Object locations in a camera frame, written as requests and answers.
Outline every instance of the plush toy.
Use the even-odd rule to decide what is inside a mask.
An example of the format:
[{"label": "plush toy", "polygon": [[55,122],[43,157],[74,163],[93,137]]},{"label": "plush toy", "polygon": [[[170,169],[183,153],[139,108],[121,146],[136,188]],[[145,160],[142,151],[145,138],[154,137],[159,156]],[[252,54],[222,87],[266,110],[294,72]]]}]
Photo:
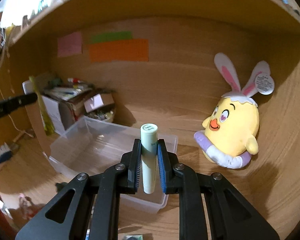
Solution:
[{"label": "plush toy", "polygon": [[259,129],[259,112],[251,97],[258,91],[270,94],[274,84],[265,61],[256,65],[242,90],[231,60],[218,53],[214,62],[232,91],[222,96],[212,115],[203,121],[205,130],[196,132],[194,138],[208,160],[222,167],[239,169],[250,162],[251,155],[258,153],[255,136]]}]

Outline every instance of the pink inner ear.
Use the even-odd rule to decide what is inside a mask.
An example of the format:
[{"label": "pink inner ear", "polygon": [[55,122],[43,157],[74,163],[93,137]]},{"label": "pink inner ear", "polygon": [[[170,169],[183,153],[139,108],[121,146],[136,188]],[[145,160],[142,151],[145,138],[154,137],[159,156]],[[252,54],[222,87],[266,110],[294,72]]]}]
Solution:
[{"label": "pink inner ear", "polygon": [[259,71],[259,72],[256,74],[256,76],[254,77],[253,82],[252,82],[252,83],[251,83],[244,91],[242,91],[242,93],[243,93],[245,96],[248,95],[252,90],[255,89],[256,85],[255,85],[254,81],[255,81],[256,77],[257,77],[259,74],[261,74],[261,73],[262,73],[262,71]]},{"label": "pink inner ear", "polygon": [[252,83],[251,85],[249,85],[242,93],[246,96],[248,95],[252,90],[254,90],[254,88],[256,87],[256,85],[254,83]]},{"label": "pink inner ear", "polygon": [[222,75],[225,78],[225,80],[230,84],[232,91],[240,92],[240,89],[239,89],[237,83],[234,81],[229,70],[225,66],[222,66],[221,71],[222,71]]}]

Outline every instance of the orange beak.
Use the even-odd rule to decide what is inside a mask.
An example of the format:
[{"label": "orange beak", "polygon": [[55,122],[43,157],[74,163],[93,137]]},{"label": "orange beak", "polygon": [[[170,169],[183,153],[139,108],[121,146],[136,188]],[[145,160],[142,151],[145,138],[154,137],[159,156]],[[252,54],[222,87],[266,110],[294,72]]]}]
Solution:
[{"label": "orange beak", "polygon": [[219,130],[220,125],[218,124],[216,118],[210,121],[209,128],[210,128],[211,131],[218,131]]}]

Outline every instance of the metal screw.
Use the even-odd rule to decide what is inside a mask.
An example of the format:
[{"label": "metal screw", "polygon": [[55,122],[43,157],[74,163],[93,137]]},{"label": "metal screw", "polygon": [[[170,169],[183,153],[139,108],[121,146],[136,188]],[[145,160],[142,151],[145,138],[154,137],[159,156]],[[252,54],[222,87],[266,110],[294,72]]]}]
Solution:
[{"label": "metal screw", "polygon": [[181,171],[185,168],[185,165],[182,163],[177,163],[176,165],[174,165],[174,167],[176,168],[176,170]]},{"label": "metal screw", "polygon": [[77,175],[78,180],[85,180],[87,178],[87,174],[85,173],[80,173]]},{"label": "metal screw", "polygon": [[221,180],[222,179],[222,175],[218,172],[215,172],[212,174],[212,177],[215,179],[215,180]]},{"label": "metal screw", "polygon": [[122,171],[124,170],[124,168],[126,167],[126,165],[122,164],[122,163],[118,163],[116,166],[115,166],[115,169],[117,171]]}]

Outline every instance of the clear plastic storage box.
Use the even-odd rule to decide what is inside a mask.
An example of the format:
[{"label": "clear plastic storage box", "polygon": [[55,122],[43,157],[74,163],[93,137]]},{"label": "clear plastic storage box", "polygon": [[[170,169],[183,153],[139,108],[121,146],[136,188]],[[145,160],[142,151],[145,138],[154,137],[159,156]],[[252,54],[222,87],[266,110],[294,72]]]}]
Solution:
[{"label": "clear plastic storage box", "polygon": [[[49,161],[57,172],[70,179],[80,172],[91,176],[119,163],[121,156],[132,150],[135,138],[140,138],[139,129],[85,116],[51,144]],[[177,136],[158,134],[158,138],[164,139],[169,152],[176,153]],[[146,194],[141,174],[138,192],[135,195],[121,194],[121,204],[149,213],[164,208],[168,196],[162,193],[158,167],[156,177],[154,193]]]}]

